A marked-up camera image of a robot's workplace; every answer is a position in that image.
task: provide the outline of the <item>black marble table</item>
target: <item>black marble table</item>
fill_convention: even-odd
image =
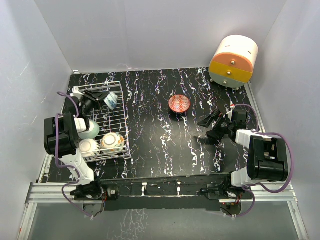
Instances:
[[[76,74],[70,77],[68,92],[73,86],[113,81],[123,88],[132,159],[89,163],[101,180],[228,173],[246,166],[248,152],[242,146],[227,136],[213,145],[206,137],[210,128],[197,125],[217,108],[226,113],[230,101],[250,104],[244,87],[211,83],[207,68],[185,68]],[[175,94],[190,99],[181,117],[169,111],[168,100]],[[248,129],[254,129],[255,116],[247,111]],[[72,180],[68,169],[58,169],[51,161],[42,182]]]

